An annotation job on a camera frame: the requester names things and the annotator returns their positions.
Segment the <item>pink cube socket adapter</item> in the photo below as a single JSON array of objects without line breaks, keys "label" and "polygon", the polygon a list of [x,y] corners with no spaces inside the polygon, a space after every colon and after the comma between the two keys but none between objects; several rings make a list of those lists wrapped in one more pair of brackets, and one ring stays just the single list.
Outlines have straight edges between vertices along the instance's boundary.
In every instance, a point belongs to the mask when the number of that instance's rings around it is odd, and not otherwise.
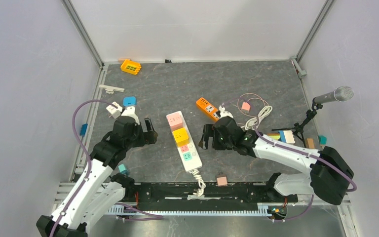
[{"label": "pink cube socket adapter", "polygon": [[175,131],[183,127],[183,120],[179,112],[174,112],[166,116],[171,131]]}]

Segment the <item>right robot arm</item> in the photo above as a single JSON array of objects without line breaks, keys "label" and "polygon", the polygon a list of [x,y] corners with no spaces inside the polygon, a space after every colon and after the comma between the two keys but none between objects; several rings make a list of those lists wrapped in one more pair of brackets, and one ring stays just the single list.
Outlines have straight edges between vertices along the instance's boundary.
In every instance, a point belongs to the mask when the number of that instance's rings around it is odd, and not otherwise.
[{"label": "right robot arm", "polygon": [[204,150],[234,150],[242,156],[271,160],[299,171],[291,175],[276,173],[269,179],[265,195],[271,201],[289,195],[316,195],[327,203],[340,205],[347,192],[357,190],[352,169],[336,149],[287,144],[257,130],[243,130],[231,117],[205,124],[198,145]]}]

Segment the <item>yellow cube socket adapter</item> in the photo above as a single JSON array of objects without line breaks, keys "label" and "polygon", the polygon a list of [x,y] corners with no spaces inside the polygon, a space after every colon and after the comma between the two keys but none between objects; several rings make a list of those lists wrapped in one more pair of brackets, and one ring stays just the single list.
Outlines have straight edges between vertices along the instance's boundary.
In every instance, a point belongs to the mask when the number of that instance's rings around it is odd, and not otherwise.
[{"label": "yellow cube socket adapter", "polygon": [[190,142],[189,135],[184,127],[172,131],[172,135],[177,147],[185,146]]}]

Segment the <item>white cube adapter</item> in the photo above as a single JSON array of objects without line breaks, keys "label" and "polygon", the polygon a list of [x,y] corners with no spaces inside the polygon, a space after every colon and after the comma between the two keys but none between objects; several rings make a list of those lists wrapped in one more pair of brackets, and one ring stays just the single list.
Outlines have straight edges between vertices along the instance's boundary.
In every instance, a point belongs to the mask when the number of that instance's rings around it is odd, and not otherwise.
[{"label": "white cube adapter", "polygon": [[106,110],[110,114],[109,117],[117,119],[123,112],[123,107],[117,102],[112,102],[113,105],[108,105]]}]

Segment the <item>white multicolour power strip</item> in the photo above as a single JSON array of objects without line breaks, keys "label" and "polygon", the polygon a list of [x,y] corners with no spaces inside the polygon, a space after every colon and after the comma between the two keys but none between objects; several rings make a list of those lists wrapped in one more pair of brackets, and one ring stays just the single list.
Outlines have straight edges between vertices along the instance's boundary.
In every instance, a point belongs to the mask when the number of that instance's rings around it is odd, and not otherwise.
[{"label": "white multicolour power strip", "polygon": [[193,173],[202,167],[202,161],[195,147],[187,123],[181,111],[166,116],[184,170]]}]

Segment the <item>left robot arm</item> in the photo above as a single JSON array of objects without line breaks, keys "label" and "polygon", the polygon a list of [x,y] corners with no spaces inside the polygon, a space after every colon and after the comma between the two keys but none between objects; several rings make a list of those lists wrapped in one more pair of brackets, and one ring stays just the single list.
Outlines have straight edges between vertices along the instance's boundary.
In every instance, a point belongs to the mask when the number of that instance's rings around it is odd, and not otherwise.
[{"label": "left robot arm", "polygon": [[94,146],[90,163],[68,196],[50,216],[39,217],[36,227],[42,237],[86,237],[116,202],[135,196],[134,179],[112,172],[130,149],[156,143],[152,121],[145,118],[144,123],[147,131],[130,116],[114,121],[113,129]]}]

